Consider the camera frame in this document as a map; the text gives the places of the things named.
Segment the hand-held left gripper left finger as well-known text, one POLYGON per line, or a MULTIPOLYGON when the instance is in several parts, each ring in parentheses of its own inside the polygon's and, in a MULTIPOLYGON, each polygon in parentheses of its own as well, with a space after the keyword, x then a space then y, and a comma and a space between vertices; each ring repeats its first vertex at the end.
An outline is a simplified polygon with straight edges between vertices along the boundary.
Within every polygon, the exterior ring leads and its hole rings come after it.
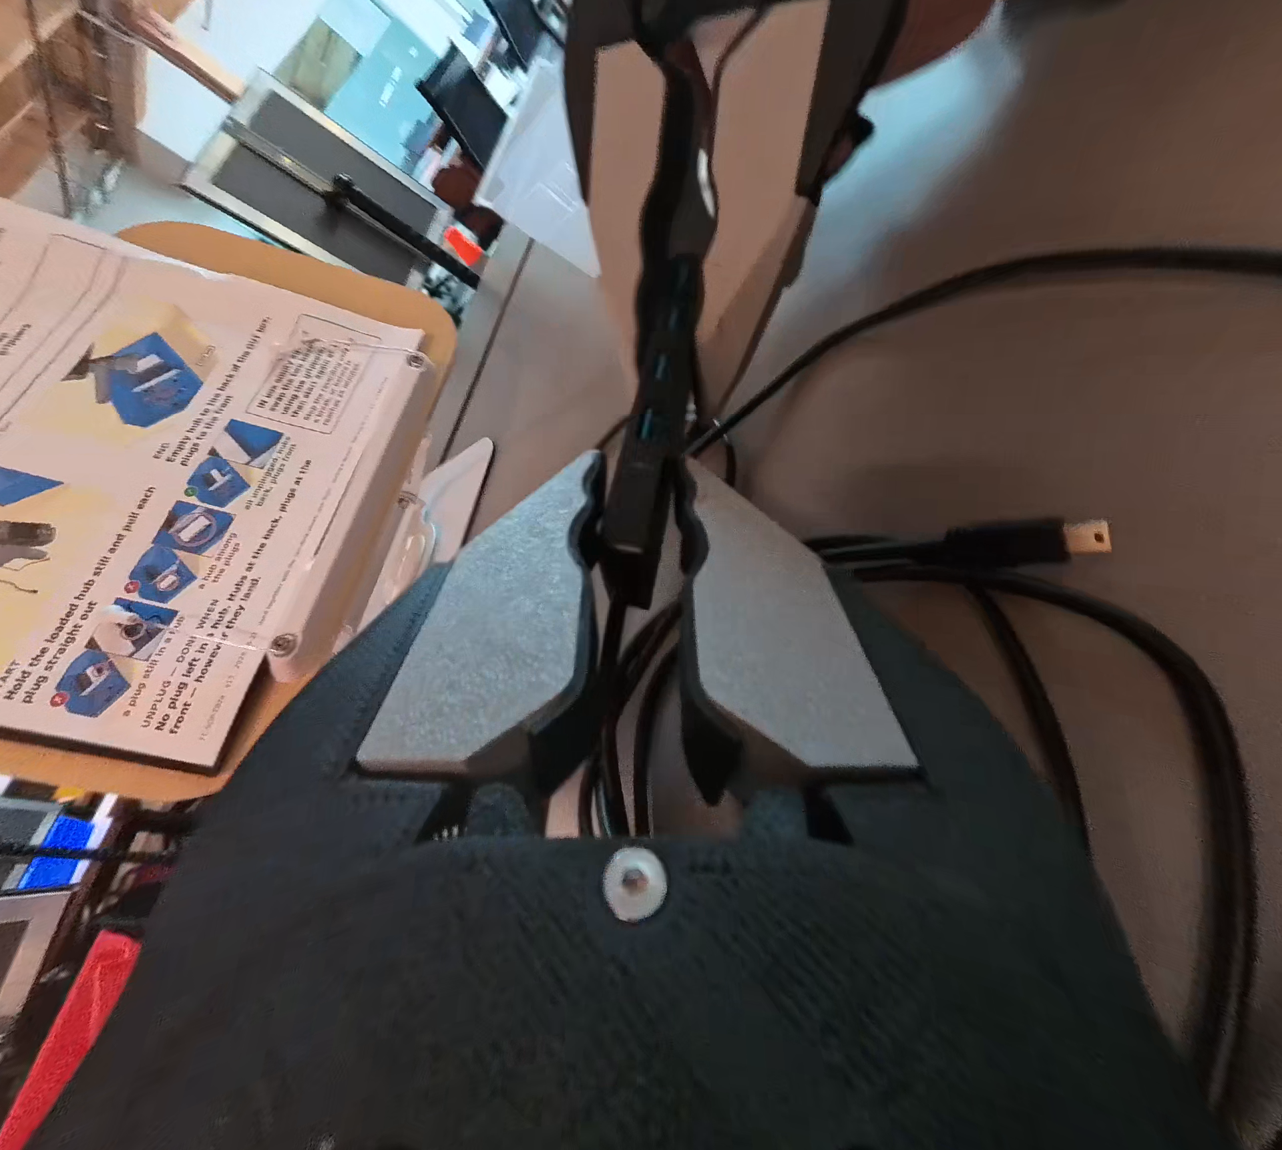
POLYGON ((587 763, 600 701, 593 548, 604 455, 585 451, 473 535, 356 649, 378 651, 354 776, 421 798, 414 834, 466 834, 494 791, 520 826, 587 763))

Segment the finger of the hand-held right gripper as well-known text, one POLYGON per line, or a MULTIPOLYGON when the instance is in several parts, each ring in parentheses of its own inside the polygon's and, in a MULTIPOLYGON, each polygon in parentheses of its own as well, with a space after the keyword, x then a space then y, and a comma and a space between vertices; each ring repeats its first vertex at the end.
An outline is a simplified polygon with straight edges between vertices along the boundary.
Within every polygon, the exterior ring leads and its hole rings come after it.
POLYGON ((828 0, 701 18, 693 48, 710 83, 716 225, 703 261, 697 339, 753 339, 800 223, 796 188, 828 0))
POLYGON ((638 42, 596 54, 585 205, 604 279, 641 274, 641 214, 658 164, 664 89, 662 68, 638 42))

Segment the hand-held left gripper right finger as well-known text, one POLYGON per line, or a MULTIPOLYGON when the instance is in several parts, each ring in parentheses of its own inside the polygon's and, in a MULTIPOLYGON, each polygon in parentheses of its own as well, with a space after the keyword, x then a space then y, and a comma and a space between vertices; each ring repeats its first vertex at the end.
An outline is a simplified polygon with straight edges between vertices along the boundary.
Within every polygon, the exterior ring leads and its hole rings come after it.
POLYGON ((680 744, 699 797, 917 776, 819 556, 695 461, 677 524, 680 744))

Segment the slim black usb hub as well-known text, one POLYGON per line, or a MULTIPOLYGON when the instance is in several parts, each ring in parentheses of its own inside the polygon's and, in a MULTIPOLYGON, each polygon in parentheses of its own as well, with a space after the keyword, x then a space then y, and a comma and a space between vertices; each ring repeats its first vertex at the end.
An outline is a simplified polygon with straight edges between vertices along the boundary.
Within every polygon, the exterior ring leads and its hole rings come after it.
POLYGON ((662 554, 671 481, 693 390, 701 261, 677 255, 641 276, 638 371, 628 421, 600 515, 600 567, 610 597, 647 608, 662 554))

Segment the black usb cable gold plug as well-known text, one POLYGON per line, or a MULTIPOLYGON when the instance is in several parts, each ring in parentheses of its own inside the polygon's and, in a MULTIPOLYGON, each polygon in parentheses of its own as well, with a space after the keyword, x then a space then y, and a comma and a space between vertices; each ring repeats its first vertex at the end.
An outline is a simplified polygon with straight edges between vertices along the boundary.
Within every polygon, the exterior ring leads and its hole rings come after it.
POLYGON ((1160 629, 1061 582, 1016 578, 1028 567, 1108 554, 1108 522, 1056 517, 990 520, 919 539, 841 531, 809 537, 805 546, 826 565, 863 582, 930 582, 958 587, 970 597, 1013 681, 1035 750, 1046 763, 1048 785, 1083 841, 1089 841, 1087 813, 1063 724, 998 597, 1026 599, 1093 623, 1130 645, 1164 677, 1195 750, 1209 853, 1190 1062, 1209 1106, 1222 1112, 1235 1080, 1257 952, 1255 834, 1235 727, 1207 671, 1160 629))

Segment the black computer monitor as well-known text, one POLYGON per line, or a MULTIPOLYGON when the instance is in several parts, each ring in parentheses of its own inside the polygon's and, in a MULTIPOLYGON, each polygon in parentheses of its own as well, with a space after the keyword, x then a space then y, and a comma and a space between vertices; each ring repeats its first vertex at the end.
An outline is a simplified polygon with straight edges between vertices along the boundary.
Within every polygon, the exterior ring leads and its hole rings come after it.
POLYGON ((415 80, 415 91, 462 154, 484 173, 505 130, 507 113, 466 55, 451 44, 429 72, 415 80))
POLYGON ((563 48, 563 37, 539 12, 535 0, 481 0, 511 59, 527 70, 546 42, 563 48))

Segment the clear acrylic sign holder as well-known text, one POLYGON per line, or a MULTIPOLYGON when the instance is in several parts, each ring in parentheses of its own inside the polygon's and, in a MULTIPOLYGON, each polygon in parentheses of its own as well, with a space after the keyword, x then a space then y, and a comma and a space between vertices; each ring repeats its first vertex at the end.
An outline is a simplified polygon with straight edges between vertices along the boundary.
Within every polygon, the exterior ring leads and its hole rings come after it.
POLYGON ((440 367, 412 328, 305 313, 281 341, 247 410, 289 440, 264 535, 281 571, 259 587, 253 629, 272 679, 309 675, 354 627, 438 388, 440 367))

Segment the white pad with round button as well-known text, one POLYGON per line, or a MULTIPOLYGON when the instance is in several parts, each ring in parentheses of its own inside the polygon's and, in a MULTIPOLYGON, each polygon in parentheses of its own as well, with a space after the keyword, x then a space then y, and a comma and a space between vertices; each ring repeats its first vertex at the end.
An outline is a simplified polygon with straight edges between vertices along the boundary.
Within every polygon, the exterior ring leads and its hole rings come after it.
POLYGON ((492 438, 481 436, 425 474, 417 487, 402 492, 393 548, 399 580, 410 582, 429 565, 456 558, 470 535, 492 457, 492 438))

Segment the round wooden board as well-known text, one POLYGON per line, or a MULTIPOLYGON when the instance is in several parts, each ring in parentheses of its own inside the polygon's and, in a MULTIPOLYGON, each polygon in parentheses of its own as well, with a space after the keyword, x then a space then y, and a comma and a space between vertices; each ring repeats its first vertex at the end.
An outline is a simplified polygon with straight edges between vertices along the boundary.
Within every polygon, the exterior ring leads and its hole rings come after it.
POLYGON ((216 793, 227 783, 251 746, 279 713, 311 683, 320 668, 337 655, 363 625, 365 601, 374 597, 378 580, 395 565, 393 548, 402 511, 401 496, 421 483, 430 470, 429 440, 432 414, 456 356, 456 330, 449 315, 425 294, 373 276, 333 266, 262 242, 242 238, 214 227, 188 222, 149 222, 108 235, 48 212, 3 201, 1 225, 16 222, 44 225, 50 236, 94 244, 115 257, 178 263, 184 266, 255 279, 292 291, 343 313, 414 328, 419 347, 430 362, 423 399, 408 403, 408 412, 393 429, 391 446, 380 459, 371 489, 361 505, 365 531, 350 537, 343 552, 335 595, 328 599, 328 621, 320 623, 320 649, 300 660, 296 677, 259 677, 247 692, 229 744, 210 774, 182 772, 152 763, 115 755, 93 755, 24 739, 1 741, 1 774, 37 783, 72 785, 87 791, 111 791, 124 798, 177 802, 216 793))

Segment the printed instruction sheet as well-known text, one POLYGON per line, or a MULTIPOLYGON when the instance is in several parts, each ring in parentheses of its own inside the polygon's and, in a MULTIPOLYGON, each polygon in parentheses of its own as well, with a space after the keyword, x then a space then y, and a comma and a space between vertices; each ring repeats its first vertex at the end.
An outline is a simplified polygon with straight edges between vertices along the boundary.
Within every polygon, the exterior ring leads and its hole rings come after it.
POLYGON ((423 335, 1 205, 1 737, 216 769, 343 617, 423 335))

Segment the wooden shelf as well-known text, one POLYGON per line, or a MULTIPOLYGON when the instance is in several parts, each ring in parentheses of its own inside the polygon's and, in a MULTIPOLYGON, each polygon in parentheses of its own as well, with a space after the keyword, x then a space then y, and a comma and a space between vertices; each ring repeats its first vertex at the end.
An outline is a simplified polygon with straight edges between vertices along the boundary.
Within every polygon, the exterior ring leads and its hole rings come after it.
POLYGON ((218 98, 238 95, 175 26, 190 3, 208 26, 214 0, 1 0, 1 195, 93 212, 137 158, 150 55, 218 98))

